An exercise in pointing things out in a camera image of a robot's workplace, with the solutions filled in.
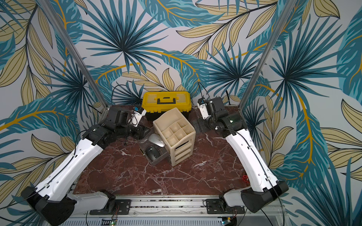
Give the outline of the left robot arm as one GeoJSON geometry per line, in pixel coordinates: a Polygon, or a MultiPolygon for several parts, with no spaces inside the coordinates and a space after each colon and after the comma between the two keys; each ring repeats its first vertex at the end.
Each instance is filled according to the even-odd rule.
{"type": "Polygon", "coordinates": [[[140,140],[149,129],[140,125],[146,110],[135,107],[132,116],[117,105],[106,117],[87,129],[71,154],[46,179],[35,187],[26,187],[21,196],[32,209],[52,226],[59,226],[73,214],[116,210],[116,198],[106,190],[73,195],[69,189],[89,163],[118,138],[140,140]]]}

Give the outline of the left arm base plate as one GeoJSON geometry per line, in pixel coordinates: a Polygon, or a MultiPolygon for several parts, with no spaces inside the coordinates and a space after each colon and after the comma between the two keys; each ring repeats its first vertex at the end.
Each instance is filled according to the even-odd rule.
{"type": "Polygon", "coordinates": [[[128,215],[131,207],[130,199],[115,199],[109,201],[101,210],[90,211],[91,215],[128,215]]]}

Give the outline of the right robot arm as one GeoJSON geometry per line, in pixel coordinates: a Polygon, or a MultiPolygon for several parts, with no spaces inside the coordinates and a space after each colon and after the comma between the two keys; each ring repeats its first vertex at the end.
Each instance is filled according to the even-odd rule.
{"type": "Polygon", "coordinates": [[[230,190],[222,195],[230,207],[244,205],[252,213],[279,200],[289,190],[285,181],[277,179],[258,152],[252,136],[239,112],[230,114],[220,97],[200,98],[197,102],[201,131],[214,131],[226,139],[239,158],[250,182],[245,189],[230,190]]]}

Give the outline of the black computer mouse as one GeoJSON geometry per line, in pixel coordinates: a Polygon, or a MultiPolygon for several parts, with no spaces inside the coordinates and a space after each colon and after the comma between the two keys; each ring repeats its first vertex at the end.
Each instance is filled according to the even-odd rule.
{"type": "Polygon", "coordinates": [[[151,162],[154,162],[161,156],[158,149],[155,146],[148,146],[145,151],[146,156],[151,162]]]}

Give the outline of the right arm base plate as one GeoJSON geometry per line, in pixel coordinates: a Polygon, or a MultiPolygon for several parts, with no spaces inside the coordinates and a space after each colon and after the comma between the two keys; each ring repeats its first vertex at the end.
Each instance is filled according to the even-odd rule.
{"type": "Polygon", "coordinates": [[[244,214],[245,208],[241,206],[230,207],[221,198],[205,199],[203,205],[208,214],[244,214]]]}

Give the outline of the transparent top drawer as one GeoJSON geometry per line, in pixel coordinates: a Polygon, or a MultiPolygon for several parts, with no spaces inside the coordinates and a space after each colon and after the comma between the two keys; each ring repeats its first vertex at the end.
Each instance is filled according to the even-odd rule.
{"type": "Polygon", "coordinates": [[[164,159],[168,158],[169,157],[169,152],[166,150],[165,147],[159,147],[151,142],[148,141],[147,138],[141,140],[138,142],[139,146],[140,146],[140,150],[141,150],[141,153],[143,154],[143,156],[145,156],[145,158],[150,162],[151,165],[155,166],[157,164],[159,164],[161,161],[163,161],[164,159]],[[146,151],[146,148],[148,146],[155,146],[159,153],[161,154],[161,156],[159,158],[157,158],[154,162],[151,162],[148,157],[146,156],[145,154],[145,151],[146,151]]]}

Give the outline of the white computer mouse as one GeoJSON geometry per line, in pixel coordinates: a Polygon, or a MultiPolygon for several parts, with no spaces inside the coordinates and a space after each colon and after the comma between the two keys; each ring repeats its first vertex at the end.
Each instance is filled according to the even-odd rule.
{"type": "Polygon", "coordinates": [[[148,137],[148,141],[159,147],[164,147],[166,145],[161,136],[155,133],[151,134],[148,137]]]}

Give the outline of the beige drawer organizer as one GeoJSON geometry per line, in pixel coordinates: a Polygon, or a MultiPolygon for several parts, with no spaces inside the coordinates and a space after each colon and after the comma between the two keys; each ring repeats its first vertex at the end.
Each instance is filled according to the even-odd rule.
{"type": "Polygon", "coordinates": [[[153,127],[165,142],[173,167],[192,156],[196,131],[177,108],[154,120],[153,127]]]}

